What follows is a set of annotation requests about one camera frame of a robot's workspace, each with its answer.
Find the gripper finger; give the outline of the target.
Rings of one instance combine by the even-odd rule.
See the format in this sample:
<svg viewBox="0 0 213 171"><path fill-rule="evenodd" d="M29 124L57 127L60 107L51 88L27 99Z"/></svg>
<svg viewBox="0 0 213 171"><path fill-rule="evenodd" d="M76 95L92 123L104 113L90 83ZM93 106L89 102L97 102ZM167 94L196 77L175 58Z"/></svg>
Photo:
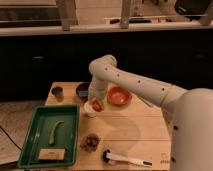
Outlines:
<svg viewBox="0 0 213 171"><path fill-rule="evenodd" d="M100 101L100 105L101 105L101 110L105 110L105 104L104 104L104 100L99 100Z"/></svg>
<svg viewBox="0 0 213 171"><path fill-rule="evenodd" d="M93 103L93 97L89 97L89 99L88 99L89 108L92 108L92 103Z"/></svg>

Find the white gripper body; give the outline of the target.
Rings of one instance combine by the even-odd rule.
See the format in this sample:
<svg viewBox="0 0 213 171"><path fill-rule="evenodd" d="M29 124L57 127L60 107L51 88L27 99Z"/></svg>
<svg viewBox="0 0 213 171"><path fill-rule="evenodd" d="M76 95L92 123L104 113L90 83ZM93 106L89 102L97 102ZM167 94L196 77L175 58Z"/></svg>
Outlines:
<svg viewBox="0 0 213 171"><path fill-rule="evenodd" d="M92 100L93 98L97 98L99 100L103 100L106 96L107 88L107 81L93 77L88 89L88 99Z"/></svg>

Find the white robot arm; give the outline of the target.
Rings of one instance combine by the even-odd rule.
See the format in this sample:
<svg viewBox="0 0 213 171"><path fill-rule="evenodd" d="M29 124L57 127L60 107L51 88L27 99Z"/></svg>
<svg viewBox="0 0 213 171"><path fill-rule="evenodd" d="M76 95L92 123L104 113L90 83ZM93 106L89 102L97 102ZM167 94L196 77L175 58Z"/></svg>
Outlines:
<svg viewBox="0 0 213 171"><path fill-rule="evenodd" d="M187 90L117 68L112 55L90 62L89 97L114 83L173 116L169 171L213 171L213 89Z"/></svg>

